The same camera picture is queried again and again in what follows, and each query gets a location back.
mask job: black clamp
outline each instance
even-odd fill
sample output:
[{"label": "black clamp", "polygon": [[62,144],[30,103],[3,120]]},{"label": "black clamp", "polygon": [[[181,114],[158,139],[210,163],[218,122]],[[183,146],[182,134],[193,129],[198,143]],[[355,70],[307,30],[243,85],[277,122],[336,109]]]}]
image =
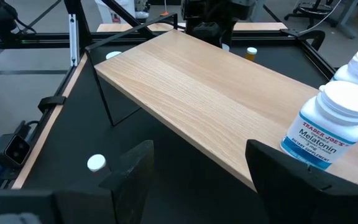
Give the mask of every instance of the black clamp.
[{"label": "black clamp", "polygon": [[322,30],[309,30],[307,32],[298,32],[296,29],[280,29],[280,31],[290,36],[296,37],[298,40],[313,39],[311,46],[315,50],[320,49],[324,39],[326,38],[326,33]]},{"label": "black clamp", "polygon": [[65,96],[50,96],[43,98],[38,104],[38,109],[41,113],[44,113],[47,109],[56,106],[63,105],[66,100]]}]

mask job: bottle label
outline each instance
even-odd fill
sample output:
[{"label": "bottle label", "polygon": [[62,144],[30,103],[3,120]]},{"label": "bottle label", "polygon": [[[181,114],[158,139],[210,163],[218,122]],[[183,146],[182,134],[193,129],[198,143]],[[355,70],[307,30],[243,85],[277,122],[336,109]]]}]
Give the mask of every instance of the bottle label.
[{"label": "bottle label", "polygon": [[280,146],[298,160],[325,170],[353,144],[355,142],[322,128],[299,113]]}]

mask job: light wood grain surface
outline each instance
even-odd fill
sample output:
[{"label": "light wood grain surface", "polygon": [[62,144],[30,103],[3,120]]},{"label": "light wood grain surface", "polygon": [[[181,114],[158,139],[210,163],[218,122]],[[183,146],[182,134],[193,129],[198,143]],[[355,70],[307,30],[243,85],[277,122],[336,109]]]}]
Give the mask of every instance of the light wood grain surface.
[{"label": "light wood grain surface", "polygon": [[[179,26],[186,27],[184,22],[178,23]],[[100,24],[98,32],[122,32],[132,28],[129,24]],[[173,27],[168,24],[152,24],[148,28],[152,31],[168,31]],[[280,30],[287,27],[281,22],[238,22],[234,30]]]},{"label": "light wood grain surface", "polygon": [[[77,81],[78,77],[80,76],[80,73],[81,73],[87,59],[88,58],[86,57],[86,55],[84,55],[82,57],[80,63],[78,64],[77,68],[74,71],[73,76],[71,77],[65,90],[63,91],[62,96],[68,97],[70,95],[71,90],[73,89],[75,82]],[[34,166],[39,154],[41,153],[42,147],[44,146],[44,143],[47,140],[49,132],[50,132],[53,124],[55,123],[57,117],[59,116],[60,112],[62,111],[62,109],[63,109],[63,105],[57,105],[57,106],[55,106],[55,109],[53,109],[52,114],[50,115],[50,117],[47,121],[47,124],[45,125],[44,129],[42,130],[40,137],[38,138],[37,142],[35,143],[32,151],[30,153],[29,158],[25,162],[24,167],[22,168],[22,170],[19,173],[19,176],[13,183],[12,189],[21,189],[22,186],[24,185],[25,180],[29,176],[32,167]]]},{"label": "light wood grain surface", "polygon": [[[111,85],[251,188],[246,141],[279,149],[299,109],[318,92],[176,30],[95,67]],[[328,172],[358,184],[358,144]]]}]

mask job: black table surface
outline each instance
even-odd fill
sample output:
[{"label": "black table surface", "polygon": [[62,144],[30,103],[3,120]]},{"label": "black table surface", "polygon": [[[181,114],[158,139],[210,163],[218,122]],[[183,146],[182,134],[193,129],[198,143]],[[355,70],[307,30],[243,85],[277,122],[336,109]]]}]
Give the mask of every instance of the black table surface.
[{"label": "black table surface", "polygon": [[[133,46],[101,47],[93,61]],[[243,56],[246,47],[232,48]],[[295,46],[258,47],[255,62],[313,87],[326,80]],[[23,189],[98,188],[87,169],[93,154],[108,164],[145,140],[155,144],[155,175],[142,223],[267,223],[258,195],[177,136],[153,116],[139,110],[117,126],[109,124],[89,61],[54,123]],[[139,107],[101,79],[115,121]]]}]

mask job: small amber bottle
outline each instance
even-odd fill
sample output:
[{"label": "small amber bottle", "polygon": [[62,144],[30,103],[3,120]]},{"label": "small amber bottle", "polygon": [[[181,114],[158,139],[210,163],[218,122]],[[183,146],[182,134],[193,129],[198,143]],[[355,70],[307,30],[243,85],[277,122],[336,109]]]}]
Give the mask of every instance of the small amber bottle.
[{"label": "small amber bottle", "polygon": [[250,61],[254,61],[255,55],[257,52],[258,52],[258,50],[255,47],[247,48],[246,59],[248,59]]}]

